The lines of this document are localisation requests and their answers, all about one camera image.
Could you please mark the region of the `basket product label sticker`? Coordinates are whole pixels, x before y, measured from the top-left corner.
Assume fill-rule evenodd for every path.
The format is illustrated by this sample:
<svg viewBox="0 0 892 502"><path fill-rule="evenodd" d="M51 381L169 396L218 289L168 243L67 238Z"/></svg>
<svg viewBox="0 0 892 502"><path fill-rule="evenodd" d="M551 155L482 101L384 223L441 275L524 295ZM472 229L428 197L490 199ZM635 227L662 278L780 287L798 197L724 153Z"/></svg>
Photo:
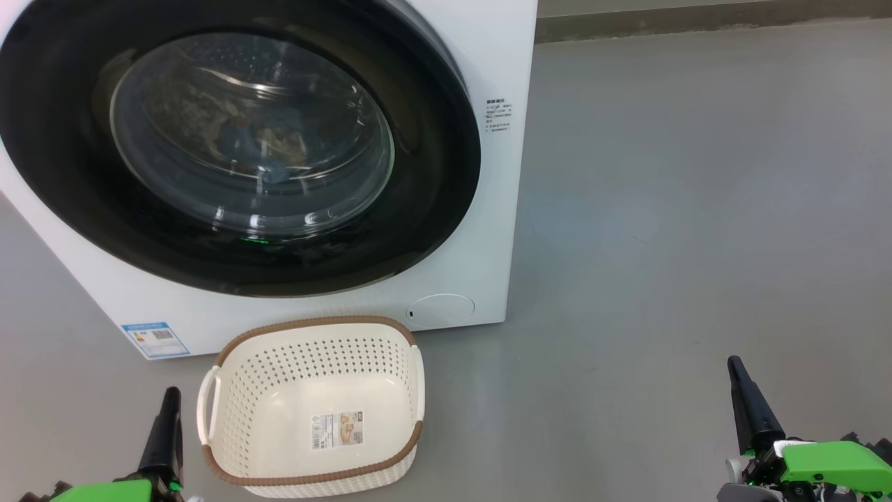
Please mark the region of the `basket product label sticker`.
<svg viewBox="0 0 892 502"><path fill-rule="evenodd" d="M362 445L364 426L362 411L316 414L310 419L310 448L316 451Z"/></svg>

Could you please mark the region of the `grey wall baseboard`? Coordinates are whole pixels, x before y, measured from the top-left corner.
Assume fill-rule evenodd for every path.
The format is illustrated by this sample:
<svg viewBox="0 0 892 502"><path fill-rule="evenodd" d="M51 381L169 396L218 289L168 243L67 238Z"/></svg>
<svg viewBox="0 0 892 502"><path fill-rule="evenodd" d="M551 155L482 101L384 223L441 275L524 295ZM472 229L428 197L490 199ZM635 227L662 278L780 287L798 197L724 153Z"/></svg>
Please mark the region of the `grey wall baseboard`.
<svg viewBox="0 0 892 502"><path fill-rule="evenodd" d="M892 0L749 0L537 20L535 44L892 19Z"/></svg>

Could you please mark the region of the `small black text sticker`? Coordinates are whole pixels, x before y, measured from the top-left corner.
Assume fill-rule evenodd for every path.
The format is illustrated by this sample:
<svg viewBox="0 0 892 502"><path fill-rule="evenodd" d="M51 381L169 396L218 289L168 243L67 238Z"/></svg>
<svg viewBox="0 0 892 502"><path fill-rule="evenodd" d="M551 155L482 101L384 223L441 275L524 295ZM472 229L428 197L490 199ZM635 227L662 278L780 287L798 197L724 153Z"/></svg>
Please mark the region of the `small black text sticker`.
<svg viewBox="0 0 892 502"><path fill-rule="evenodd" d="M511 130L513 116L514 106L509 99L488 99L484 109L482 130L485 133L507 132Z"/></svg>

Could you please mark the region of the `black round glass washer door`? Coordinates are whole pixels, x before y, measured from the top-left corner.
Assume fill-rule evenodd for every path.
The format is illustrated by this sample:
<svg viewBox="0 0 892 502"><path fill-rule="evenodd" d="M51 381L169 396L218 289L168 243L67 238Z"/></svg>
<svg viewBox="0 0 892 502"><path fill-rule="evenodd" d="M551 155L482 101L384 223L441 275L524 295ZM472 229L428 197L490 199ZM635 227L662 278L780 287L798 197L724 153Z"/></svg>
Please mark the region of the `black round glass washer door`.
<svg viewBox="0 0 892 502"><path fill-rule="evenodd" d="M375 98L395 159L360 215L322 233L252 238L179 212L128 169L109 123L121 77L176 39L230 32L322 55ZM481 172L459 68L402 0L31 0L0 41L0 139L29 193L93 247L246 298L331 294L410 269L456 231Z"/></svg>

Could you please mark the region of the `cream perforated laundry basket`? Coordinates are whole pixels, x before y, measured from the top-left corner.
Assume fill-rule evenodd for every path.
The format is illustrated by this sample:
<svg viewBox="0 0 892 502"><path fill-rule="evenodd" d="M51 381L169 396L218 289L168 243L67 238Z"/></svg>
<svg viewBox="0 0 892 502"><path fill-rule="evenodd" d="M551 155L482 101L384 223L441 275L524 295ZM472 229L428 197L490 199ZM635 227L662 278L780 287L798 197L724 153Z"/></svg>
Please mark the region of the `cream perforated laundry basket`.
<svg viewBox="0 0 892 502"><path fill-rule="evenodd" d="M313 451L316 414L365 413L362 445ZM271 499L382 488L410 470L426 372L410 330L386 317L253 328L223 347L197 398L203 457L223 482Z"/></svg>

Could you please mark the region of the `round white filter cover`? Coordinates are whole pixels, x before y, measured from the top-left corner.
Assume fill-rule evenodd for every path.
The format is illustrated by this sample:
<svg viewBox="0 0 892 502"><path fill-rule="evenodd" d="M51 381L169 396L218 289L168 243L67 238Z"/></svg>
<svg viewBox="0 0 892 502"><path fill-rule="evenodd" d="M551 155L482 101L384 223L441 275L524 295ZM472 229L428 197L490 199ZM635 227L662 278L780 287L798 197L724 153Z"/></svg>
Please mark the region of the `round white filter cover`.
<svg viewBox="0 0 892 502"><path fill-rule="evenodd" d="M436 294L415 301L406 310L406 319L417 328L465 326L475 311L475 303L459 294Z"/></svg>

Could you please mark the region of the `blue energy label sticker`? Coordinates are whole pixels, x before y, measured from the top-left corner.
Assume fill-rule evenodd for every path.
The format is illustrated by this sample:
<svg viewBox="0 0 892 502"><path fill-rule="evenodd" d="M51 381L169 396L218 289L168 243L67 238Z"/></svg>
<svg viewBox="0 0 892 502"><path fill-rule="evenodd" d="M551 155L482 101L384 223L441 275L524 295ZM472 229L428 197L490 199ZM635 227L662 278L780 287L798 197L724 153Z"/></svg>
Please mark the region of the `blue energy label sticker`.
<svg viewBox="0 0 892 502"><path fill-rule="evenodd" d="M121 325L128 339L149 359L190 356L191 352L166 322Z"/></svg>

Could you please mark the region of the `white front-load washing machine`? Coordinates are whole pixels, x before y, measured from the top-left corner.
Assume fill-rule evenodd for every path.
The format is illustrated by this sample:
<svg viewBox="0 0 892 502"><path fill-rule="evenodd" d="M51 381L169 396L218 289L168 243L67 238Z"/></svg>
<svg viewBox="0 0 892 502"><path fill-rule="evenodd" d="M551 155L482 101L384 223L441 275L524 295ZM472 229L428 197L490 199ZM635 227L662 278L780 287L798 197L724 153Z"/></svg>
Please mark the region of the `white front-load washing machine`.
<svg viewBox="0 0 892 502"><path fill-rule="evenodd" d="M432 26L455 60L481 139L481 172L468 212L439 248L408 270L357 289L303 298L221 294L155 277L93 247L29 193L2 139L0 191L127 339L121 325L166 322L191 356L220 352L251 328L315 317L372 315L424 330L407 321L406 310L436 294L459 294L475 303L466 326L504 321L537 0L402 1ZM13 13L29 2L0 0L0 41ZM482 130L486 101L494 98L514 106L507 132Z"/></svg>

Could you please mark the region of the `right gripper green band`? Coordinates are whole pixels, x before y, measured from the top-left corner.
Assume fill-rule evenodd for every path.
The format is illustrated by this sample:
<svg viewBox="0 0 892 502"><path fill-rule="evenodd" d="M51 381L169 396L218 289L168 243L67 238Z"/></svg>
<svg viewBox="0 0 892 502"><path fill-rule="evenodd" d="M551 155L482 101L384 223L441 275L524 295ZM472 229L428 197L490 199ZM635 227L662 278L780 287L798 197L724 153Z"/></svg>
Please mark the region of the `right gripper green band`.
<svg viewBox="0 0 892 502"><path fill-rule="evenodd" d="M791 441L739 356L727 361L739 453L726 502L892 502L892 441Z"/></svg>

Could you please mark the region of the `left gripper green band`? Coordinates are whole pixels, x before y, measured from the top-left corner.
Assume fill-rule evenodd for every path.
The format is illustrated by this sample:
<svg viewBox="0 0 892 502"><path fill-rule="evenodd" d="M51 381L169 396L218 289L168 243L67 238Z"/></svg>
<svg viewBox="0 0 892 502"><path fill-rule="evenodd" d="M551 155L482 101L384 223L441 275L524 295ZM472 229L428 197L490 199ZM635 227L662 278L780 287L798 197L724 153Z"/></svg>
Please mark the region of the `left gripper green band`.
<svg viewBox="0 0 892 502"><path fill-rule="evenodd" d="M70 484L59 480L51 492L27 492L18 502L185 502L176 484L166 484L183 481L181 391L177 387L165 391L138 464L138 473L149 477L92 484Z"/></svg>

